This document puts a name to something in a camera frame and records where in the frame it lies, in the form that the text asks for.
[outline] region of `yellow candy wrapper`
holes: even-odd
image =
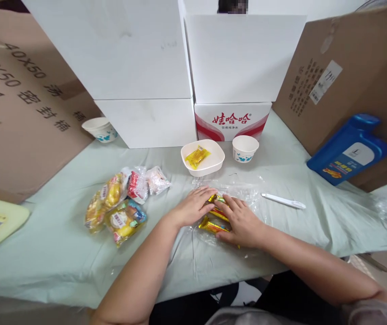
[[[200,229],[207,230],[209,232],[212,232],[214,234],[220,232],[220,231],[231,231],[231,225],[219,218],[212,217],[209,215],[206,215],[202,222],[199,225]]]
[[[105,214],[105,224],[113,233],[117,247],[134,235],[147,221],[147,215],[133,200],[124,200]]]
[[[213,203],[216,200],[226,204],[225,199],[219,194],[212,195],[207,201]],[[225,213],[216,206],[213,208],[213,210],[210,211],[210,213],[215,215],[216,217],[221,218],[222,220],[225,220],[226,222],[229,222]]]
[[[188,155],[185,161],[187,161],[190,164],[190,166],[196,170],[198,169],[199,164],[210,155],[211,155],[210,151],[208,151],[207,149],[201,146],[198,146],[198,149],[196,149],[194,152]]]
[[[101,231],[104,214],[126,199],[128,178],[126,173],[118,173],[94,194],[85,215],[85,227],[91,234]]]

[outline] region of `candy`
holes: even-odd
[[[146,167],[135,167],[130,175],[127,195],[139,204],[144,204],[148,198],[146,170]]]
[[[220,201],[226,204],[225,199],[219,194],[212,195],[207,201],[210,203],[213,203],[214,201]],[[213,208],[213,210],[210,211],[210,213],[215,215],[216,217],[221,218],[222,220],[229,222],[228,217],[225,215],[225,213],[216,206]]]
[[[147,170],[145,177],[148,181],[150,195],[159,195],[171,186],[171,182],[168,181],[159,166]]]
[[[116,174],[94,194],[85,215],[85,227],[91,234],[103,229],[104,214],[126,198],[128,176]]]
[[[188,155],[185,159],[185,161],[187,161],[190,166],[193,168],[193,169],[198,169],[198,166],[199,164],[205,159],[207,158],[208,156],[211,155],[211,152],[208,151],[207,149],[204,149],[203,147],[201,146],[198,146],[198,149],[195,150],[194,152],[192,152],[190,155]]]
[[[113,232],[113,239],[120,245],[134,235],[147,221],[146,214],[133,200],[124,200],[105,214],[105,224]]]
[[[219,218],[206,215],[202,222],[199,225],[200,229],[207,230],[212,233],[217,233],[220,231],[231,231],[231,225]]]

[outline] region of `paper cup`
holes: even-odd
[[[259,142],[248,135],[239,135],[233,140],[233,158],[239,163],[248,163],[260,146]]]
[[[102,143],[112,142],[118,137],[118,132],[105,117],[88,120],[82,124],[82,127]]]

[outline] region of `blue bottle cap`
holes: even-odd
[[[374,130],[379,124],[380,119],[369,115],[369,114],[356,114],[353,115],[353,117],[350,119],[349,123],[353,127],[359,129],[359,130],[366,130],[366,131],[372,131]]]

